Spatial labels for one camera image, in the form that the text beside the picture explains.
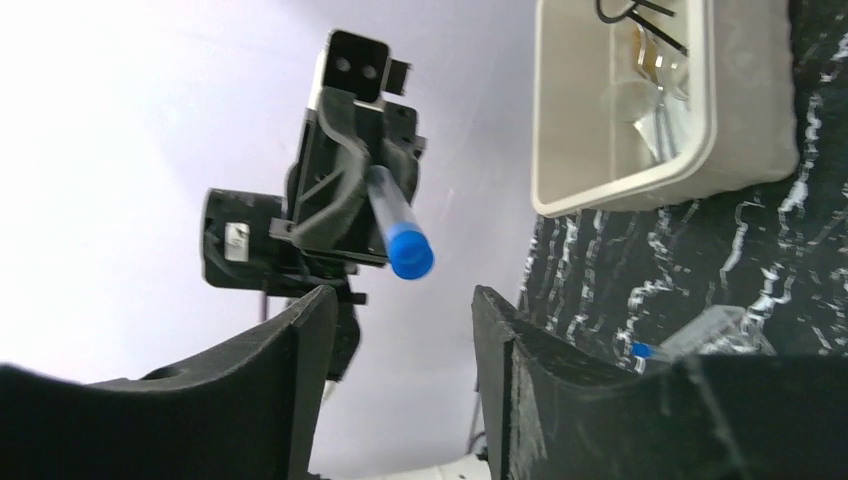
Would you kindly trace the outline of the clear plastic funnel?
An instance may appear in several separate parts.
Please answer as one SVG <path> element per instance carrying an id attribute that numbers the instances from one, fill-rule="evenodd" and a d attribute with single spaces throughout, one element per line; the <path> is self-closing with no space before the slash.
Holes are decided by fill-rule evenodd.
<path id="1" fill-rule="evenodd" d="M 614 120 L 630 125 L 653 159 L 662 164 L 675 159 L 689 135 L 688 99 L 670 87 L 633 70 L 613 81 L 601 98 L 603 110 Z"/>

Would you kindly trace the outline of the black wire ring stand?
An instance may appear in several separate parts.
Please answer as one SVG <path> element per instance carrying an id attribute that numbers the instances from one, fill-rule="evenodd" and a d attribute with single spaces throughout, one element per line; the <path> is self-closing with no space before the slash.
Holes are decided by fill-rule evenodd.
<path id="1" fill-rule="evenodd" d="M 646 32 L 652 34 L 655 38 L 661 40 L 669 47 L 676 50 L 681 55 L 688 57 L 689 49 L 680 41 L 678 41 L 675 37 L 673 37 L 665 30 L 660 28 L 658 25 L 653 23 L 650 19 L 648 19 L 642 13 L 643 10 L 647 10 L 661 17 L 667 17 L 670 19 L 674 19 L 678 16 L 678 13 L 669 6 L 661 4 L 659 1 L 649 0 L 626 1 L 626 5 L 620 9 L 619 13 L 615 15 L 608 15 L 604 11 L 603 1 L 594 0 L 595 14 L 602 23 L 612 25 L 617 24 L 625 19 L 629 19 Z"/>

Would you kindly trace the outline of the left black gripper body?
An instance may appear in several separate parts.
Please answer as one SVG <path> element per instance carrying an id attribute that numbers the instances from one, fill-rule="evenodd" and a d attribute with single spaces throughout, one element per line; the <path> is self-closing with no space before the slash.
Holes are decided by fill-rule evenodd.
<path id="1" fill-rule="evenodd" d="M 417 127 L 411 107 L 387 102 L 373 109 L 357 104 L 350 92 L 324 88 L 307 112 L 300 156 L 288 174 L 283 238 L 315 257 L 386 264 L 366 171 L 388 168 L 405 198 L 413 199 L 426 148 Z"/>

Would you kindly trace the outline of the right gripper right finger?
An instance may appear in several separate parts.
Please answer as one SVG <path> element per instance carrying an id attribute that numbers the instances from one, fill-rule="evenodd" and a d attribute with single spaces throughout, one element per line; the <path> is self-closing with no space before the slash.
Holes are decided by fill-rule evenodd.
<path id="1" fill-rule="evenodd" d="M 692 355 L 638 375 L 472 301 L 494 479 L 843 479 L 847 361 Z"/>

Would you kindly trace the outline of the blue capped plastic tube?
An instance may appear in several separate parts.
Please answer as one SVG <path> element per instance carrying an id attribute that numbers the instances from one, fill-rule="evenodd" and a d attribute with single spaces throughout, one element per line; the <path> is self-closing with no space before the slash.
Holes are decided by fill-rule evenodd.
<path id="1" fill-rule="evenodd" d="M 651 360 L 656 358 L 656 348 L 650 344 L 634 342 L 631 344 L 631 354 L 639 359 Z"/>

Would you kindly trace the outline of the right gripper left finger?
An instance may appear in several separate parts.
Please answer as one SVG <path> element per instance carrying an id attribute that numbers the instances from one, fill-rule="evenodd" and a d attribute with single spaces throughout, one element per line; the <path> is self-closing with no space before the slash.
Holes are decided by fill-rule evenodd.
<path id="1" fill-rule="evenodd" d="M 319 287 L 138 380 L 1 369 L 5 479 L 304 479 L 336 329 Z"/>

